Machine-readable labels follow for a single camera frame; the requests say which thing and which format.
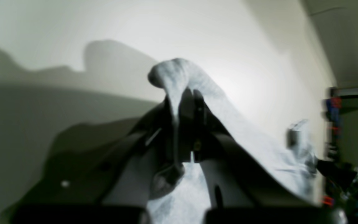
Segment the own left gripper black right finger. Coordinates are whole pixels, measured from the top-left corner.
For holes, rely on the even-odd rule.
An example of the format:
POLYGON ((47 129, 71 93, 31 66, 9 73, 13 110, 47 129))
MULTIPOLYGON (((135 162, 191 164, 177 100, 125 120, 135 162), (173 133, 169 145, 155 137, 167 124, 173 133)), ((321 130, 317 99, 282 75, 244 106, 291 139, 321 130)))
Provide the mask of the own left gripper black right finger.
POLYGON ((198 90, 182 95, 182 138, 205 175, 203 224, 346 224, 344 210, 316 207, 280 184, 234 140, 198 90))

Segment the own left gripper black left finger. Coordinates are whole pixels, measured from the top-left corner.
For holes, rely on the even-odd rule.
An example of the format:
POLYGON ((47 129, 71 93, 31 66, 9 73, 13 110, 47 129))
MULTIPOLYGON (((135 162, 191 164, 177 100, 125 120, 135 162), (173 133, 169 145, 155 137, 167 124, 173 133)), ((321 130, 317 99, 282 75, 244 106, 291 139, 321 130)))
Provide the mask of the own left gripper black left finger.
POLYGON ((179 183, 177 127, 168 98, 115 143, 53 156, 13 224, 151 224, 148 201, 179 183))

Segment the black gripper at image left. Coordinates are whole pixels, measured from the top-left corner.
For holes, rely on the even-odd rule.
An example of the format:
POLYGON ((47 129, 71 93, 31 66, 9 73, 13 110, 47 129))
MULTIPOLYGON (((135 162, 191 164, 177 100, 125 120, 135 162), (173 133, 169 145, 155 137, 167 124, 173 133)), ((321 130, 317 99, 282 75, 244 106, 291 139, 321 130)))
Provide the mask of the black gripper at image left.
POLYGON ((325 177, 324 193, 358 191, 358 171, 350 163, 318 160, 317 170, 325 177))

